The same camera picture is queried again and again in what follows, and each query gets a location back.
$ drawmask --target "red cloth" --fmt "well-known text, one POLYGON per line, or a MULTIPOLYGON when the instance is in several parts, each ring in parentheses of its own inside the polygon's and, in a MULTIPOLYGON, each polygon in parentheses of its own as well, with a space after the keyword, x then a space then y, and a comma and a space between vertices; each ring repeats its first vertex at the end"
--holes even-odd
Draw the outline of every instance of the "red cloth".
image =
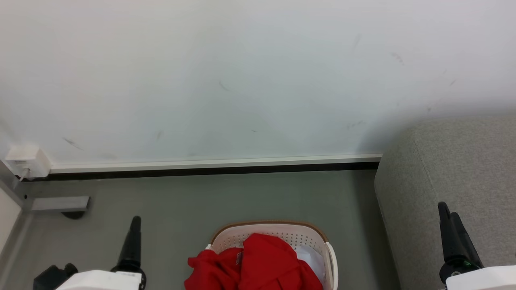
POLYGON ((323 290, 305 261, 278 237, 252 234, 244 241, 239 290, 323 290))
POLYGON ((230 248, 217 255, 204 250, 195 258, 188 258, 193 268, 185 281, 186 290, 237 290, 240 282, 241 248, 230 248))
POLYGON ((323 290, 314 271, 282 239, 252 234, 242 249, 211 250, 189 258, 193 273, 186 290, 323 290))

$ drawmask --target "white laundry basket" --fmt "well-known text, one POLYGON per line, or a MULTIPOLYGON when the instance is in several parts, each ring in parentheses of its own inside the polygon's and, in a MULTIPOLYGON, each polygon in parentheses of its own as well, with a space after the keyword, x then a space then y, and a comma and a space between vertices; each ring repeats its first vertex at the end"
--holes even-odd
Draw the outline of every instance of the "white laundry basket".
POLYGON ((218 231, 206 250, 220 254, 225 249, 243 248, 243 242, 251 234, 259 233, 276 236, 296 249, 297 246, 307 245, 321 254, 324 258, 326 275, 323 283, 324 290, 337 290, 338 267, 333 247, 326 235, 316 226, 305 222, 262 220, 233 223, 218 231))

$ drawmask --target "gray floor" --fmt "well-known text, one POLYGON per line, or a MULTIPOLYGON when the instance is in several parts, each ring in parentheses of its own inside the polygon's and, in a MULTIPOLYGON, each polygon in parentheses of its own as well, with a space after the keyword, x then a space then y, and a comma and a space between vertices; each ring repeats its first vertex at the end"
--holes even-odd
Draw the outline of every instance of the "gray floor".
POLYGON ((175 176, 34 183, 36 196, 92 196, 81 220, 35 215, 6 289, 32 289, 52 264, 110 269, 142 217, 148 290, 183 289, 186 264, 231 222, 291 219, 319 226, 335 248, 339 289, 399 289, 376 201, 374 170, 175 176))

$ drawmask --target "gray upholstery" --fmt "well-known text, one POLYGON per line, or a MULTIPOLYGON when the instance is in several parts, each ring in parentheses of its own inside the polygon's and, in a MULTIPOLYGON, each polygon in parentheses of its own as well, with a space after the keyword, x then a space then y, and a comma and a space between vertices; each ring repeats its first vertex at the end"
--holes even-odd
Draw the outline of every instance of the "gray upholstery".
POLYGON ((403 290, 444 288, 439 201, 459 213, 485 266, 516 265, 516 116, 408 130, 383 155, 375 189, 403 290))

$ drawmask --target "wall outlet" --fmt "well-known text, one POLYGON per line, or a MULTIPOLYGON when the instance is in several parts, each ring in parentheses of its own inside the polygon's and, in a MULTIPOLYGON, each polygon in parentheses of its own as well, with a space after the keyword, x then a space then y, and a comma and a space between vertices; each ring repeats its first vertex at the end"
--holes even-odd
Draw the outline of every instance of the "wall outlet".
POLYGON ((46 177, 50 173, 50 161, 38 146, 14 146, 4 161, 14 175, 21 176, 25 169, 30 169, 26 178, 46 177))

